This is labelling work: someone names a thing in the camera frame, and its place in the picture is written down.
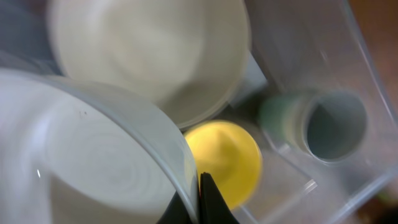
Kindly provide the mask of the yellow bowl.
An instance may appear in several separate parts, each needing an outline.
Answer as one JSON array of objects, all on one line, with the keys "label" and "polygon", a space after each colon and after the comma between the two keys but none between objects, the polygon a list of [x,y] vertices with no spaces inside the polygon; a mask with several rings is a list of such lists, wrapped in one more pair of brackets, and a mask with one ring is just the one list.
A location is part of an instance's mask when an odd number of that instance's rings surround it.
[{"label": "yellow bowl", "polygon": [[184,134],[198,174],[211,174],[229,209],[249,200],[262,175],[262,154],[254,138],[226,120],[202,123]]}]

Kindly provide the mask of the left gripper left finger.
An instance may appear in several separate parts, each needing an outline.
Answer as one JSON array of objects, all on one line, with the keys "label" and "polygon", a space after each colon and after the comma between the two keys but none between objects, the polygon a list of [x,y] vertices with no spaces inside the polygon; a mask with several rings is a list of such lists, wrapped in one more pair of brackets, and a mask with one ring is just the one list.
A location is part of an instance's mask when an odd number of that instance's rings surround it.
[{"label": "left gripper left finger", "polygon": [[177,192],[157,224],[190,224],[189,214]]}]

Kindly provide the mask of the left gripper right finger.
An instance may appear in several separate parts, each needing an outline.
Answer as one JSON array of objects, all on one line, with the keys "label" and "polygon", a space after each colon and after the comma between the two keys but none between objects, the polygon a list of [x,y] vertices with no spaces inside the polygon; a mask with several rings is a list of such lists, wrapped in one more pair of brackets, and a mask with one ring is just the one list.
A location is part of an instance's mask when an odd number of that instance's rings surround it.
[{"label": "left gripper right finger", "polygon": [[200,174],[200,223],[239,224],[218,190],[211,174]]}]

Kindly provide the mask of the white bowl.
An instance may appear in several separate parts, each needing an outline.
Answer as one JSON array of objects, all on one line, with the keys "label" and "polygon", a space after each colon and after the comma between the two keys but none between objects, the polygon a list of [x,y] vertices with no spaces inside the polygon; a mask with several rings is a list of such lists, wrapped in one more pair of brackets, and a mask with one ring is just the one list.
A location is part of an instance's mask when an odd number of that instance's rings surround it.
[{"label": "white bowl", "polygon": [[195,162],[156,105],[112,85],[1,70],[2,223],[157,223]]}]

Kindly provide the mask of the grey plastic cup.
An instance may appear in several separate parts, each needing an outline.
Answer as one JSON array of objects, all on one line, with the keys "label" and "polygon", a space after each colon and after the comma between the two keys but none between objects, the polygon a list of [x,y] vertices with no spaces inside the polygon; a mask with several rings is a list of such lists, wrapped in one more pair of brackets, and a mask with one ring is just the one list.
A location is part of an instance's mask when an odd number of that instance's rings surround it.
[{"label": "grey plastic cup", "polygon": [[300,96],[294,143],[324,163],[354,154],[364,141],[368,115],[364,103],[348,91],[309,91]]}]

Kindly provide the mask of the green plastic cup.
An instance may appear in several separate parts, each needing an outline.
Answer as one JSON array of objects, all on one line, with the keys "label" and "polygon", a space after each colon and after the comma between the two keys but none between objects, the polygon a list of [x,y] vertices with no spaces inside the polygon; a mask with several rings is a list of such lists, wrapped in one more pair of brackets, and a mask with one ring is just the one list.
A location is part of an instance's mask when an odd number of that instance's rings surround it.
[{"label": "green plastic cup", "polygon": [[292,124],[289,119],[296,100],[297,96],[292,94],[277,95],[265,100],[258,114],[260,127],[275,138],[288,140],[291,130],[289,126]]}]

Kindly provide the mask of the cream white plate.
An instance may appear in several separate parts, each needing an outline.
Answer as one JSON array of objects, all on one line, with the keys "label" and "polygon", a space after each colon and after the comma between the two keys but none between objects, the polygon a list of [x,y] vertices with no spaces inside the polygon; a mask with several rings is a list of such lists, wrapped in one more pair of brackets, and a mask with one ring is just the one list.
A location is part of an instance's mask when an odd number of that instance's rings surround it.
[{"label": "cream white plate", "polygon": [[47,21],[67,77],[133,91],[179,128],[224,108],[248,64],[242,0],[53,0]]}]

